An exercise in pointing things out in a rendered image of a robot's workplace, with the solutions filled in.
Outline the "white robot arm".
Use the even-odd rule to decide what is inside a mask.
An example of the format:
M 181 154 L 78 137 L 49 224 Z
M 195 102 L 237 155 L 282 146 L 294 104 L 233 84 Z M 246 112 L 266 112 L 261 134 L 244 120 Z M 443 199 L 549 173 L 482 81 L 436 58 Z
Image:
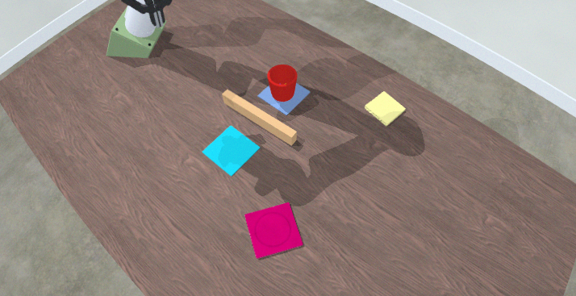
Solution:
M 153 26 L 149 13 L 141 14 L 139 11 L 131 8 L 127 5 L 127 11 L 125 14 L 125 26 L 127 30 L 134 36 L 137 37 L 148 37 L 150 36 L 156 26 Z

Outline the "pink square coaster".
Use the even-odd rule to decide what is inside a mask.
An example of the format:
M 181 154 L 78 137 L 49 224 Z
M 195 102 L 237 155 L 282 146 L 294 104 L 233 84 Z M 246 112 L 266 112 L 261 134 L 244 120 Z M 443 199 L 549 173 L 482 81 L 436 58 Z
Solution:
M 288 202 L 244 216 L 257 259 L 303 246 Z

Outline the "yellow sticky-note pad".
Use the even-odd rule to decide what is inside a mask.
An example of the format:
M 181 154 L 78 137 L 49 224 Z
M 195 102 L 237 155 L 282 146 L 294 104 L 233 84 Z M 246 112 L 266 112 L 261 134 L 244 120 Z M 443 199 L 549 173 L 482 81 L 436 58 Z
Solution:
M 405 111 L 405 108 L 386 92 L 365 105 L 365 109 L 386 126 Z

